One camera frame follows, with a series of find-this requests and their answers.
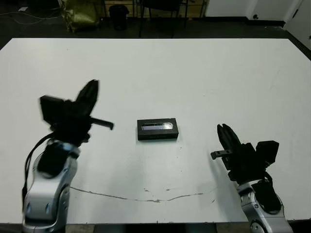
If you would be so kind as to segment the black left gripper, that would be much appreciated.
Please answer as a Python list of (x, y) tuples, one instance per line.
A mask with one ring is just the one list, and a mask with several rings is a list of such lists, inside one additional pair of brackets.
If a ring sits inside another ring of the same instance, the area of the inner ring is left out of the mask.
[(75, 101), (63, 100), (48, 114), (48, 123), (54, 139), (76, 146), (86, 143), (92, 124), (114, 128), (114, 123), (93, 118), (91, 113), (97, 102), (99, 81), (89, 81), (79, 92)]

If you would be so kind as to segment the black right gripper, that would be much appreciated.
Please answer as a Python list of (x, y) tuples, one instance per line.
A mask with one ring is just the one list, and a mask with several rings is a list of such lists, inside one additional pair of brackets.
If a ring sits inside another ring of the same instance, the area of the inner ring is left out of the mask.
[(241, 144), (238, 136), (226, 124), (217, 125), (217, 134), (223, 150), (212, 152), (211, 158), (221, 158), (231, 181), (244, 184), (265, 178), (265, 164), (251, 143)]

